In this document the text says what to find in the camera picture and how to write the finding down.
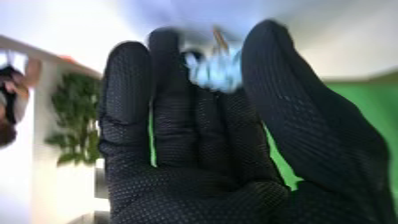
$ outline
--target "wall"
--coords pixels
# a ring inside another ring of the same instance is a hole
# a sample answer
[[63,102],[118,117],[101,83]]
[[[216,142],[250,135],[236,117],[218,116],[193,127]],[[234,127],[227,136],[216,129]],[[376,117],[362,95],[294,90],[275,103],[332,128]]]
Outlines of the wall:
[[[19,71],[24,67],[23,55],[12,55],[12,65]],[[0,52],[0,67],[5,65]],[[33,141],[33,103],[26,106],[26,115],[15,126],[17,138],[12,145],[0,149],[0,223],[24,224],[30,221],[31,196],[31,141]]]

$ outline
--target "white wall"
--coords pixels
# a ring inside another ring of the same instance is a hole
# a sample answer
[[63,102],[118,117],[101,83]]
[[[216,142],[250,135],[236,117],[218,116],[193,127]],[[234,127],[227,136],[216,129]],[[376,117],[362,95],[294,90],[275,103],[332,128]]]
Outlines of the white wall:
[[110,0],[0,1],[0,33],[102,71],[108,51],[136,39]]
[[[0,67],[7,60],[0,52]],[[24,57],[14,55],[12,65],[23,71]],[[31,133],[33,133],[33,103],[26,106],[26,115],[15,127],[15,142],[0,149],[0,223],[26,224],[30,222],[31,196]]]

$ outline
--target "dark object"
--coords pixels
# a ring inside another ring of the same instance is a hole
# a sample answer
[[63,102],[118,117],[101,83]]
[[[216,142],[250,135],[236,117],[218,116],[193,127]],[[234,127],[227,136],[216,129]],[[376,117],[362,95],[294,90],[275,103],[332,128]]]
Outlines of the dark object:
[[60,132],[46,143],[60,148],[58,165],[74,162],[85,165],[95,163],[97,128],[95,105],[99,96],[99,80],[79,74],[65,74],[51,96]]
[[[104,70],[99,151],[111,223],[396,224],[383,139],[355,105],[321,84],[285,28],[264,21],[250,31],[245,92],[230,95],[190,85],[170,30],[152,32],[149,50],[120,44]],[[293,192],[257,113],[303,179]]]
[[5,96],[7,100],[7,107],[5,107],[5,118],[8,123],[15,124],[15,117],[14,117],[14,102],[15,102],[15,93],[8,93],[5,89],[3,82],[12,81],[12,74],[21,74],[21,72],[14,69],[12,66],[7,66],[0,69],[0,92]]
[[15,128],[10,124],[0,124],[0,149],[14,142],[15,140]]

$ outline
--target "green wall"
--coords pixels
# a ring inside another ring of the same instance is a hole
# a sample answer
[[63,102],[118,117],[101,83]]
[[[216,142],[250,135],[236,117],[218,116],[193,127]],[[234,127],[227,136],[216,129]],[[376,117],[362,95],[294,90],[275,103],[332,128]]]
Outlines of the green wall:
[[[346,97],[355,103],[364,117],[378,129],[389,144],[390,150],[390,184],[394,192],[394,202],[398,205],[398,88],[396,85],[330,85],[330,89]],[[277,153],[273,141],[271,142],[271,157],[278,165],[284,180],[294,189],[298,178],[293,174],[291,168]]]

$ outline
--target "textured glove fabric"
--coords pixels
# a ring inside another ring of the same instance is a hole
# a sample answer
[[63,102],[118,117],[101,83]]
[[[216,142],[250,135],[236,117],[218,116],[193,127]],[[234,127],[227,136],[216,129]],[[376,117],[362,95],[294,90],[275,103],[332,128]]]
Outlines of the textured glove fabric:
[[[99,151],[111,223],[394,223],[383,141],[316,78],[284,28],[266,21],[250,32],[245,91],[198,89],[182,64],[170,29],[152,32],[149,50],[127,42],[110,53]],[[303,178],[294,192],[269,159],[259,117]]]

